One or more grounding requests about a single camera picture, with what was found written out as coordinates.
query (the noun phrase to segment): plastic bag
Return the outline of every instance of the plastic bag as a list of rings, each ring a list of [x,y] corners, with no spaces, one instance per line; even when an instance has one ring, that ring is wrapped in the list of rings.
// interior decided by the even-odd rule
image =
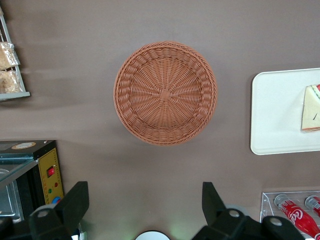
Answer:
[[[19,64],[14,45],[7,41],[0,42],[0,70],[6,70]]]
[[[20,79],[16,71],[0,71],[0,94],[23,92]]]

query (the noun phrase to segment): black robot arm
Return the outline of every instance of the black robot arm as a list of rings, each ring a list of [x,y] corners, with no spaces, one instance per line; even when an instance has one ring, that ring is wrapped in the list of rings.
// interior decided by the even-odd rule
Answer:
[[[79,181],[54,208],[36,210],[16,224],[0,219],[0,240],[71,240],[88,208],[88,182]]]
[[[202,186],[202,210],[207,226],[192,240],[304,240],[283,217],[267,216],[259,223],[237,209],[227,209],[211,182]]]

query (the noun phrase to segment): bread slice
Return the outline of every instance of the bread slice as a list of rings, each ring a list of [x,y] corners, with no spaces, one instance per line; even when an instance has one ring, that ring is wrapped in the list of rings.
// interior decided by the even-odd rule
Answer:
[[[320,84],[305,88],[301,130],[320,131]]]

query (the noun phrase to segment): basket rim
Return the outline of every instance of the basket rim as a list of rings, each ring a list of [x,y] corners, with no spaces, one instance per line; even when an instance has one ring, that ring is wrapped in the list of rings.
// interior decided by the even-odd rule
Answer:
[[[119,82],[121,81],[123,74],[125,74],[125,70],[135,61],[136,57],[139,55],[144,54],[145,52],[148,52],[150,50],[154,49],[163,49],[163,48],[170,48],[170,49],[177,49],[179,51],[183,51],[185,54],[191,55],[193,58],[195,58],[200,65],[205,68],[205,72],[208,75],[209,81],[211,83],[211,89],[212,89],[212,98],[210,102],[210,111],[206,115],[206,120],[201,122],[198,127],[195,127],[194,130],[189,131],[189,133],[185,136],[183,136],[180,139],[172,139],[172,140],[160,140],[160,139],[153,139],[147,136],[142,136],[139,132],[134,131],[131,128],[131,125],[129,122],[126,121],[126,118],[123,114],[123,112],[120,110],[120,107],[117,105],[118,101],[118,96],[119,96]],[[158,42],[153,42],[146,44],[142,46],[141,48],[137,49],[134,51],[122,64],[121,68],[119,69],[115,83],[114,83],[114,88],[113,88],[113,101],[114,101],[114,107],[116,110],[116,113],[122,122],[122,124],[125,126],[125,128],[133,134],[135,137],[138,139],[147,142],[149,144],[153,145],[161,145],[161,146],[171,146],[171,145],[177,145],[181,144],[184,142],[187,142],[188,140],[194,138],[196,135],[198,135],[209,123],[211,120],[217,106],[217,101],[218,101],[218,86],[217,86],[217,81],[215,78],[215,75],[213,73],[213,70],[207,60],[197,51],[195,51],[193,48],[184,45],[180,42],[176,41],[158,41]]]

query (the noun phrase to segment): red button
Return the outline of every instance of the red button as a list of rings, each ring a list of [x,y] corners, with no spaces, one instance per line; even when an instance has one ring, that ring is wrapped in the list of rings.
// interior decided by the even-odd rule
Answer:
[[[46,174],[48,176],[48,178],[50,178],[53,174],[55,174],[55,168],[52,166],[50,167],[47,171]]]

